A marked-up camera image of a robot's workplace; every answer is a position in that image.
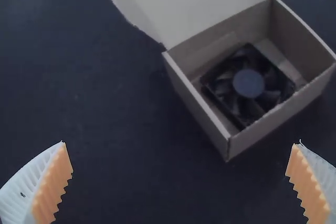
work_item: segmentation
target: computer fan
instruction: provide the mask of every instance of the computer fan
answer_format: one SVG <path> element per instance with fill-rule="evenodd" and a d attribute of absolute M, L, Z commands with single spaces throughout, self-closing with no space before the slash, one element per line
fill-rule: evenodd
<path fill-rule="evenodd" d="M 246 44 L 200 79 L 202 91 L 243 130 L 290 98 L 295 84 L 252 44 Z"/>

